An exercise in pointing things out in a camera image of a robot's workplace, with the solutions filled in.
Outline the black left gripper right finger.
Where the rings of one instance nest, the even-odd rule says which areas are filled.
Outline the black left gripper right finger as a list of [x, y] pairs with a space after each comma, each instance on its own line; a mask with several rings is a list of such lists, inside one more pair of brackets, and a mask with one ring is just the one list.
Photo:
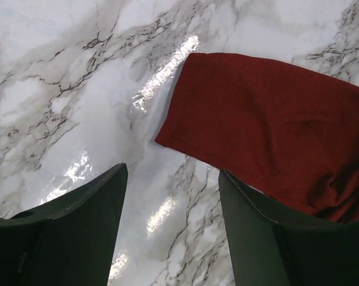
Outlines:
[[359, 220], [306, 215], [226, 170], [218, 185], [236, 285], [359, 285]]

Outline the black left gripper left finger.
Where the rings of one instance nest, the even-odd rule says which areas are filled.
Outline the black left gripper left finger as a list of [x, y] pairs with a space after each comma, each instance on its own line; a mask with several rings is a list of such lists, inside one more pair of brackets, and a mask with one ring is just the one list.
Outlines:
[[0, 285], [107, 285], [128, 170], [0, 218]]

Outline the dark red cloth napkin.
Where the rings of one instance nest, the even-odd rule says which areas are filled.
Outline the dark red cloth napkin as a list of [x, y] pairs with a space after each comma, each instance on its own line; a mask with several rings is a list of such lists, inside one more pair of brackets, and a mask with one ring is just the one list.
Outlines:
[[359, 220], [359, 87], [281, 61], [192, 53], [156, 142], [308, 215]]

